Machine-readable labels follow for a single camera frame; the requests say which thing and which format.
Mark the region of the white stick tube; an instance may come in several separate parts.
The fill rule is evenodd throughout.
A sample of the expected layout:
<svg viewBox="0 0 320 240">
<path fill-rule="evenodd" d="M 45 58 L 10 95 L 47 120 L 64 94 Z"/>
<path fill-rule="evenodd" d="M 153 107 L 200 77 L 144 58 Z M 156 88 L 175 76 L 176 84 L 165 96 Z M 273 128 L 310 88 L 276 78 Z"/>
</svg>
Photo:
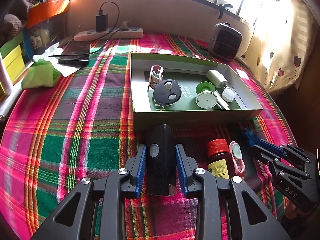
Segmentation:
<svg viewBox="0 0 320 240">
<path fill-rule="evenodd" d="M 223 98 L 218 97 L 218 98 L 217 98 L 217 101 L 218 101 L 219 105 L 220 105 L 223 109 L 229 110 L 229 105 L 228 105 L 227 102 L 225 102 L 225 100 L 223 100 Z"/>
</svg>

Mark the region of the brown bottle red cap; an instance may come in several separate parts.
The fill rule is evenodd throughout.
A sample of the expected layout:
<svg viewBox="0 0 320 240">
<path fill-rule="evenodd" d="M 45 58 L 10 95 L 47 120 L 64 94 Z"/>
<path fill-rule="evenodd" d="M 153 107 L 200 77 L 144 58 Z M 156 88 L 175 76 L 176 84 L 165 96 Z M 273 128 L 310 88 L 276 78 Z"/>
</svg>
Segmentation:
<svg viewBox="0 0 320 240">
<path fill-rule="evenodd" d="M 208 171 L 214 176 L 230 179 L 235 175 L 232 155 L 225 139 L 215 139 L 207 144 Z"/>
</svg>

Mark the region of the green cloth pouch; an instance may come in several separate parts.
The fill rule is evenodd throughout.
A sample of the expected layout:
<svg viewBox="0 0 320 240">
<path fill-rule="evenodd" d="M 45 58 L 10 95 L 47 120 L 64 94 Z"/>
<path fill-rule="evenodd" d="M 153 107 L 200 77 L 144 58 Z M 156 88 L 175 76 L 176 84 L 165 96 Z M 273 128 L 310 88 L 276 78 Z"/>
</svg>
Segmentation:
<svg viewBox="0 0 320 240">
<path fill-rule="evenodd" d="M 61 73 L 54 68 L 51 62 L 40 59 L 32 64 L 22 80 L 22 89 L 39 87 L 54 87 L 61 77 Z"/>
</svg>

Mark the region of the heart patterned curtain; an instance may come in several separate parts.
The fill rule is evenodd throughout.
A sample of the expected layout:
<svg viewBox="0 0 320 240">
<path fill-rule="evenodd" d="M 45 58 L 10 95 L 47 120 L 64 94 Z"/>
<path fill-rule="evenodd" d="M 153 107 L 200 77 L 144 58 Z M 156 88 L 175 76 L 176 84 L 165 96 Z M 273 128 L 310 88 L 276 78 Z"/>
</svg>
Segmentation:
<svg viewBox="0 0 320 240">
<path fill-rule="evenodd" d="M 262 0 L 248 48 L 239 60 L 276 95 L 299 87 L 318 24 L 304 0 Z"/>
</svg>

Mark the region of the small desk heater fan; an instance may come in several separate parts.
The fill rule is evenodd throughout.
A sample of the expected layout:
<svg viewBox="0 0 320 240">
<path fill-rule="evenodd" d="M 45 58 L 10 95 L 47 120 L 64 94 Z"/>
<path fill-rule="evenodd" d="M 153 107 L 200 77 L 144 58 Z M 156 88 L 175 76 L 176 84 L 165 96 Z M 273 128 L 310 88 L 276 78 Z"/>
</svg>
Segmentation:
<svg viewBox="0 0 320 240">
<path fill-rule="evenodd" d="M 208 44 L 208 53 L 225 61 L 233 61 L 239 51 L 242 34 L 229 23 L 217 23 Z"/>
</svg>

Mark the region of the yellow green box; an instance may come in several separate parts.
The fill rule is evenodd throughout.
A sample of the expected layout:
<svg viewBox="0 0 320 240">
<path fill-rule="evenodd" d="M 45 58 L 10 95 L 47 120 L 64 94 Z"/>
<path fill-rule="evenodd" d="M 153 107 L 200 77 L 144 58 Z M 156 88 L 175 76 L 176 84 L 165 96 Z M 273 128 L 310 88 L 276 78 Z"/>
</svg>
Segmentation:
<svg viewBox="0 0 320 240">
<path fill-rule="evenodd" d="M 1 55 L 9 78 L 15 83 L 25 68 L 22 56 L 23 34 L 19 33 L 1 47 Z"/>
</svg>

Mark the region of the black power adapter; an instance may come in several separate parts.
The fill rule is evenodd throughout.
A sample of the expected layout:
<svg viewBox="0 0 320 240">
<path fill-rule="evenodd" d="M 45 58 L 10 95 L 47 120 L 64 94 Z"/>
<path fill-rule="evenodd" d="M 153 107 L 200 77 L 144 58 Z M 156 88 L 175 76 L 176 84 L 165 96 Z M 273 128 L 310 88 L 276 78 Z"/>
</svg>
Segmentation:
<svg viewBox="0 0 320 240">
<path fill-rule="evenodd" d="M 107 29 L 108 16 L 107 14 L 99 14 L 95 17 L 96 32 L 103 32 Z"/>
</svg>

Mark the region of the black round button device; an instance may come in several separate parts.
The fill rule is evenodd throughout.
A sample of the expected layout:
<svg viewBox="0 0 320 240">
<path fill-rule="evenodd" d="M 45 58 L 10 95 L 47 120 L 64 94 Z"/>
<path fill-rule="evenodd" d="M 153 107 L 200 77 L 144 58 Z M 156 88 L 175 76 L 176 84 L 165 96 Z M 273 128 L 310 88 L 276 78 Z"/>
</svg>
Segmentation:
<svg viewBox="0 0 320 240">
<path fill-rule="evenodd" d="M 163 106 L 173 105 L 181 98 L 182 91 L 177 81 L 173 79 L 163 80 L 153 90 L 153 98 Z"/>
</svg>

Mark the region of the white power strip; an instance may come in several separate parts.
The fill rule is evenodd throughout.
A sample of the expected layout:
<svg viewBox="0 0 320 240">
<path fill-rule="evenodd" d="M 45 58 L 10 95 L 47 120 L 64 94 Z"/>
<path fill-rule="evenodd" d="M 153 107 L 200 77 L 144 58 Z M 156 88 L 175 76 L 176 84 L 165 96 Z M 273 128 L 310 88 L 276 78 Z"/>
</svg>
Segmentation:
<svg viewBox="0 0 320 240">
<path fill-rule="evenodd" d="M 132 39 L 132 38 L 142 38 L 143 37 L 143 29 L 142 28 L 129 28 L 126 30 L 115 28 L 111 30 L 111 28 L 106 29 L 102 32 L 96 32 L 96 30 L 87 30 L 82 31 L 76 34 L 73 39 L 75 41 L 90 41 L 93 42 L 95 40 L 107 40 L 111 39 Z"/>
</svg>

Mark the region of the orange storage box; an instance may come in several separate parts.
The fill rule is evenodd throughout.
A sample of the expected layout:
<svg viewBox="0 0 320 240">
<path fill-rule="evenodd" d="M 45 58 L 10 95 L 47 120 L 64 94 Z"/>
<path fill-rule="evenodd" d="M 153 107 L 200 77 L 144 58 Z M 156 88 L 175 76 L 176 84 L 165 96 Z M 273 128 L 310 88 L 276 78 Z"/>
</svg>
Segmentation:
<svg viewBox="0 0 320 240">
<path fill-rule="evenodd" d="M 59 15 L 68 10 L 69 0 L 48 0 L 34 6 L 28 11 L 26 28 L 31 27 Z"/>
</svg>

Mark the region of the white USB charger plug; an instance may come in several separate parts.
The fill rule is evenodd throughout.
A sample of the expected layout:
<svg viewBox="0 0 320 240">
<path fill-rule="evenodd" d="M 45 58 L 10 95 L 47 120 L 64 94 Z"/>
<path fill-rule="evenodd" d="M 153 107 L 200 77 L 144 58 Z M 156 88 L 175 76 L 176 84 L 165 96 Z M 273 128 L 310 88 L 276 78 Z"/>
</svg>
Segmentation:
<svg viewBox="0 0 320 240">
<path fill-rule="evenodd" d="M 221 88 L 224 85 L 227 85 L 228 82 L 226 78 L 215 69 L 209 70 L 206 77 L 216 88 Z"/>
</svg>

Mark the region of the pink folding clip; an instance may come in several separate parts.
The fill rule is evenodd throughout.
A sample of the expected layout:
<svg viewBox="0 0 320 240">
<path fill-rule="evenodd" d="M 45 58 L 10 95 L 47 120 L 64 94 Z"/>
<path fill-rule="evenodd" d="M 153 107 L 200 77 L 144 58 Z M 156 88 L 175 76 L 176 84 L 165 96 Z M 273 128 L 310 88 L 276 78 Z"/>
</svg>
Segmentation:
<svg viewBox="0 0 320 240">
<path fill-rule="evenodd" d="M 154 89 L 156 85 L 163 80 L 163 67 L 159 65 L 153 65 L 149 74 L 149 87 Z"/>
</svg>

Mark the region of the black smartphone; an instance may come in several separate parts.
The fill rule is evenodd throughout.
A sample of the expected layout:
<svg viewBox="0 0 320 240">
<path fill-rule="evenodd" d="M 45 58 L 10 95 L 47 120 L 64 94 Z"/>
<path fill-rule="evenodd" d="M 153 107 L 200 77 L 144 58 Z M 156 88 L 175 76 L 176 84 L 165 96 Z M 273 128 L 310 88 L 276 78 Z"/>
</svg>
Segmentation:
<svg viewBox="0 0 320 240">
<path fill-rule="evenodd" d="M 91 44 L 87 41 L 71 40 L 59 57 L 59 64 L 84 66 L 89 63 Z"/>
</svg>

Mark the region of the pink small clip case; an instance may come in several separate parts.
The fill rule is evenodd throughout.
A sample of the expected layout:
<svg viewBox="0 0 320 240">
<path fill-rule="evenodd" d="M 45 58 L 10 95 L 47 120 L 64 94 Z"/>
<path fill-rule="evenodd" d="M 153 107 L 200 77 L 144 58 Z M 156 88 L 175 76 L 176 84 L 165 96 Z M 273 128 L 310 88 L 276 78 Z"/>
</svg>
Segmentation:
<svg viewBox="0 0 320 240">
<path fill-rule="evenodd" d="M 229 145 L 229 151 L 232 155 L 235 174 L 237 176 L 240 176 L 241 178 L 244 178 L 246 167 L 242 159 L 242 152 L 241 152 L 240 145 L 237 142 L 232 141 Z"/>
</svg>

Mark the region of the green white thread spool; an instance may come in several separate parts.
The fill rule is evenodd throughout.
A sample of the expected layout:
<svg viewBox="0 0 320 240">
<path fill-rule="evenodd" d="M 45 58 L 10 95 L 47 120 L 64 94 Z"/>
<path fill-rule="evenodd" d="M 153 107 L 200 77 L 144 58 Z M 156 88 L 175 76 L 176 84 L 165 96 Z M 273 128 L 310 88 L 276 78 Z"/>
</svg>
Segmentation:
<svg viewBox="0 0 320 240">
<path fill-rule="evenodd" d="M 216 88 L 209 81 L 203 81 L 196 86 L 196 104 L 202 109 L 211 109 L 217 104 Z"/>
</svg>

